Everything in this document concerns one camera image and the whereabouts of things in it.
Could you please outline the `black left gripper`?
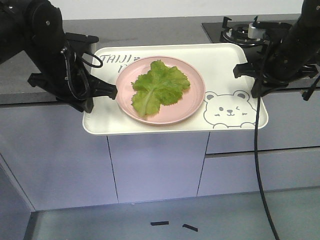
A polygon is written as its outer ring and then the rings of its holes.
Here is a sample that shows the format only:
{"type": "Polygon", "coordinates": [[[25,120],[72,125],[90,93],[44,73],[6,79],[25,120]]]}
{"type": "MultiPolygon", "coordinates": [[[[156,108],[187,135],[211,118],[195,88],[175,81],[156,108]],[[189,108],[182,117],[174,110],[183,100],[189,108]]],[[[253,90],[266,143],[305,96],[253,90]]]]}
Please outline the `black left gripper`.
{"type": "Polygon", "coordinates": [[[86,70],[83,54],[90,52],[91,44],[99,41],[97,36],[67,32],[66,42],[56,53],[50,53],[39,46],[27,48],[27,55],[39,69],[32,73],[28,83],[40,87],[55,96],[56,100],[66,103],[80,112],[91,112],[93,98],[109,97],[116,99],[116,85],[107,83],[86,70]]]}

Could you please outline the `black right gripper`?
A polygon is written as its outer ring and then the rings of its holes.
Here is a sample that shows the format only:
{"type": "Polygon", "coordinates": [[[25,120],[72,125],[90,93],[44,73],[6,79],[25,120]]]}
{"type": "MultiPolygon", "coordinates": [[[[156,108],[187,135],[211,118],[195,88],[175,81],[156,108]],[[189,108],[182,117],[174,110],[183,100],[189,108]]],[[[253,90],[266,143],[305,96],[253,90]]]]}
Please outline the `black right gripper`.
{"type": "Polygon", "coordinates": [[[303,65],[292,74],[288,71],[288,68],[285,68],[284,72],[281,72],[280,75],[272,73],[269,69],[265,70],[264,66],[264,59],[259,58],[250,62],[237,64],[233,68],[235,78],[242,76],[255,78],[251,89],[253,98],[264,97],[274,91],[285,89],[291,82],[307,77],[313,78],[319,73],[314,64],[303,65]]]}

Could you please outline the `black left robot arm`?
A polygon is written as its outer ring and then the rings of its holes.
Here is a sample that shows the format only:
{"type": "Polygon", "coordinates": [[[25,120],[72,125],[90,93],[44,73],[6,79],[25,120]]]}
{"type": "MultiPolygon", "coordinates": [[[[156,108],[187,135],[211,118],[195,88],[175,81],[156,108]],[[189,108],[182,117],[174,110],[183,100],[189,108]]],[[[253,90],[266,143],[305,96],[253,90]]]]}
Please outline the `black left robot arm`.
{"type": "Polygon", "coordinates": [[[114,84],[91,75],[83,58],[90,46],[99,41],[97,36],[65,32],[59,8],[48,0],[2,0],[0,2],[0,61],[4,63],[20,52],[25,52],[38,68],[28,83],[39,87],[56,100],[79,112],[91,113],[95,97],[107,96],[114,100],[118,90],[114,84]]]}

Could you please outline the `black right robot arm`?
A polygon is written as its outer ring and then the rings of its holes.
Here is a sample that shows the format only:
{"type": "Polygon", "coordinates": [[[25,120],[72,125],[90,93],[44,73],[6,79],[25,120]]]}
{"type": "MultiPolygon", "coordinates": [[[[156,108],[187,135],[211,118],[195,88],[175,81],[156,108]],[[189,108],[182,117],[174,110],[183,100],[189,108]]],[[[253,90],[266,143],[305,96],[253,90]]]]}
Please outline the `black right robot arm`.
{"type": "Polygon", "coordinates": [[[254,78],[253,98],[263,97],[289,83],[314,77],[318,70],[308,63],[320,50],[320,2],[305,0],[301,15],[290,28],[267,28],[269,44],[261,58],[238,64],[233,69],[235,78],[254,78]]]}

